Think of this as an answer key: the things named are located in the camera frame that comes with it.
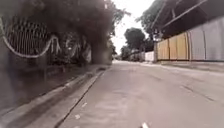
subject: pavement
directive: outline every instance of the pavement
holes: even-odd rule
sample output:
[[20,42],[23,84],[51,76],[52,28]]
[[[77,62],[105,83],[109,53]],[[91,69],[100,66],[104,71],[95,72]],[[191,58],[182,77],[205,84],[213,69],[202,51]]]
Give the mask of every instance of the pavement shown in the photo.
[[162,65],[181,68],[197,69],[213,72],[224,72],[223,62],[196,62],[196,61],[163,61]]
[[[76,73],[73,72],[74,78],[67,79],[66,83],[1,115],[0,128],[56,127],[66,118],[67,114],[107,68],[106,65],[93,65],[86,67],[85,69],[89,69],[89,71],[79,76],[76,76],[77,70],[75,70]],[[55,86],[60,84],[59,80],[54,79]]]
[[4,74],[4,76],[1,76],[2,84],[0,84],[0,116],[64,86],[69,81],[95,68],[96,66],[85,68],[73,66],[65,68],[63,72],[61,67],[51,67],[48,68],[46,78],[44,78],[44,72],[39,70],[1,73],[0,75]]
[[223,128],[223,79],[218,72],[116,61],[55,128]]

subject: asphalt road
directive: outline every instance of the asphalt road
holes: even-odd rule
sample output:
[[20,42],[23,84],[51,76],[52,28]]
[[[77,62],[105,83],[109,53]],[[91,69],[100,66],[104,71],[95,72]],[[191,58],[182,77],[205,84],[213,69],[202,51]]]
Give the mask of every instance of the asphalt road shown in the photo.
[[224,74],[115,62],[60,128],[223,128]]

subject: white wall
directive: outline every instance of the white wall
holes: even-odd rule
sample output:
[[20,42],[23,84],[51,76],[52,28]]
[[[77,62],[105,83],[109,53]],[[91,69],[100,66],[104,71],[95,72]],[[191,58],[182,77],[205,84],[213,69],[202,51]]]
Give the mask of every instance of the white wall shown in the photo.
[[147,61],[147,62],[154,61],[154,52],[145,53],[145,61]]

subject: fence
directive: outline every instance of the fence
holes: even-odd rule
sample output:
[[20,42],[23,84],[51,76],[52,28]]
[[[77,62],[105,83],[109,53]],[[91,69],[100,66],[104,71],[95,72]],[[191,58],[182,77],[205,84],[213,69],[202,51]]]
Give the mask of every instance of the fence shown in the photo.
[[157,44],[158,61],[224,61],[224,18]]

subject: sky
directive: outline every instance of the sky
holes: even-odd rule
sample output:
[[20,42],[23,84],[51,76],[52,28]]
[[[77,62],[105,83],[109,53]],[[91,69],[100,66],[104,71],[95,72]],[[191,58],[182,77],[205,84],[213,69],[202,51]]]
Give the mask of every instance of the sky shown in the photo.
[[116,36],[112,38],[112,41],[116,47],[116,51],[120,54],[120,49],[125,45],[126,39],[124,33],[126,29],[135,27],[141,28],[141,22],[136,23],[135,19],[140,17],[142,13],[147,10],[154,0],[112,0],[117,8],[126,9],[131,13],[131,16],[125,15],[121,23],[116,27]]

